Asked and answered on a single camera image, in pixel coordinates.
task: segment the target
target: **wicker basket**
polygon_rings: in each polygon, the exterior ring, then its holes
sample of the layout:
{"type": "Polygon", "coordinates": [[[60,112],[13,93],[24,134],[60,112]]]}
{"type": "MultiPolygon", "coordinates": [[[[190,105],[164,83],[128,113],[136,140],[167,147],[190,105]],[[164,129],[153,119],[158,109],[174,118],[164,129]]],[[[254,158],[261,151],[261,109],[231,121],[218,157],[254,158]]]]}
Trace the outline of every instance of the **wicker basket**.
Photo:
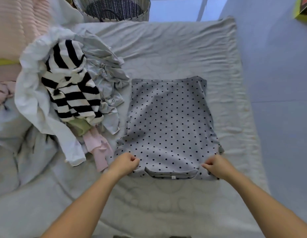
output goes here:
{"type": "Polygon", "coordinates": [[[73,0],[85,16],[104,22],[148,21],[150,0],[73,0]]]}

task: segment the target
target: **pink clothing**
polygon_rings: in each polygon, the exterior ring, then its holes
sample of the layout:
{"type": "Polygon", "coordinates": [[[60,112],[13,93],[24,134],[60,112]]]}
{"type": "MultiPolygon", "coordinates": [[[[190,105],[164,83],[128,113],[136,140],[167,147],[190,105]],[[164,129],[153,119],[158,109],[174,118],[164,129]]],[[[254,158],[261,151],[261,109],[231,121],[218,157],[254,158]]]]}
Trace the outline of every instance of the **pink clothing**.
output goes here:
{"type": "Polygon", "coordinates": [[[19,63],[1,65],[0,66],[0,82],[16,81],[20,71],[21,71],[21,65],[19,63]]]}
{"type": "Polygon", "coordinates": [[[4,103],[7,98],[12,97],[15,93],[16,82],[0,82],[0,104],[4,103]]]}
{"type": "Polygon", "coordinates": [[[113,151],[107,139],[99,134],[95,127],[92,127],[83,135],[83,139],[88,152],[94,155],[96,169],[98,172],[108,167],[106,156],[112,156],[113,151]]]}
{"type": "Polygon", "coordinates": [[[48,0],[0,0],[0,59],[17,61],[49,26],[48,0]]]}

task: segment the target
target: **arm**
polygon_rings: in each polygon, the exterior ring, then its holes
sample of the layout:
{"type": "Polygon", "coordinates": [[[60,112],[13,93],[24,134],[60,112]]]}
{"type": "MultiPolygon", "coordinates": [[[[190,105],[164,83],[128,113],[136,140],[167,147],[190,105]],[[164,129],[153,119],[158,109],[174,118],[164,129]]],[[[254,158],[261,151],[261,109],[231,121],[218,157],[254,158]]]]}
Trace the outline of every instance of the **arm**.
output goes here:
{"type": "Polygon", "coordinates": [[[255,185],[220,155],[202,164],[218,178],[226,180],[239,193],[267,238],[307,238],[307,224],[255,185]]]}
{"type": "Polygon", "coordinates": [[[139,165],[130,153],[118,156],[108,172],[75,200],[41,238],[90,238],[115,184],[139,165]]]}

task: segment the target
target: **forearm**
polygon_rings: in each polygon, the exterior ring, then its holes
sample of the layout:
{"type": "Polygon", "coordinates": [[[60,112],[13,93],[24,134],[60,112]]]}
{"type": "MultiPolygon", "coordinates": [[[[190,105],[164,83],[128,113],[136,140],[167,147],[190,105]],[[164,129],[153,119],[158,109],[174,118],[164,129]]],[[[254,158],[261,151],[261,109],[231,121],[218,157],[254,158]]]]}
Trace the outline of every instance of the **forearm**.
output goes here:
{"type": "Polygon", "coordinates": [[[227,181],[244,200],[266,237],[307,237],[307,224],[246,176],[236,172],[227,181]]]}
{"type": "Polygon", "coordinates": [[[88,190],[68,206],[61,216],[42,235],[42,238],[91,237],[108,197],[119,180],[104,173],[88,190]]]}

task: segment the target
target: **hand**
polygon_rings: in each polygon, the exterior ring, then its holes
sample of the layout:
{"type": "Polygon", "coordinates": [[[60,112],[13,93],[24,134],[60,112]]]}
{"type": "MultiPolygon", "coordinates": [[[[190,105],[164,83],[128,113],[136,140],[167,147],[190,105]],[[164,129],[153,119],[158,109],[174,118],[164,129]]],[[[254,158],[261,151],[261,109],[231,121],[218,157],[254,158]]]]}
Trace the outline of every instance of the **hand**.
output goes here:
{"type": "Polygon", "coordinates": [[[108,173],[113,174],[119,180],[134,171],[140,160],[136,159],[131,153],[123,153],[118,156],[109,166],[108,173]]]}
{"type": "Polygon", "coordinates": [[[214,155],[208,158],[202,167],[219,179],[226,180],[238,172],[235,167],[223,156],[214,155]]]}

